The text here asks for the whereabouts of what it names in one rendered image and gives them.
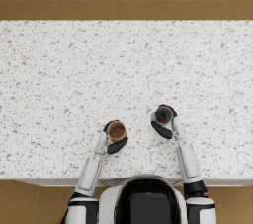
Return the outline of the brown cup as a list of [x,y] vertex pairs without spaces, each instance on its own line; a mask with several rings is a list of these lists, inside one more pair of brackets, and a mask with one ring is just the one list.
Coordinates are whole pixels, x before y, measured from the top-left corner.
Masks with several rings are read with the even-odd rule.
[[120,142],[127,137],[125,126],[119,121],[112,122],[108,127],[107,133],[114,143]]

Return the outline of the robot body with black front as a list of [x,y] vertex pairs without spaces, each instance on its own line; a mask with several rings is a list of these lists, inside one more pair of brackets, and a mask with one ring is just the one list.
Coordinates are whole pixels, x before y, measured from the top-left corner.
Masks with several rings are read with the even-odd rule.
[[99,224],[188,224],[186,202],[162,177],[133,176],[102,193]]

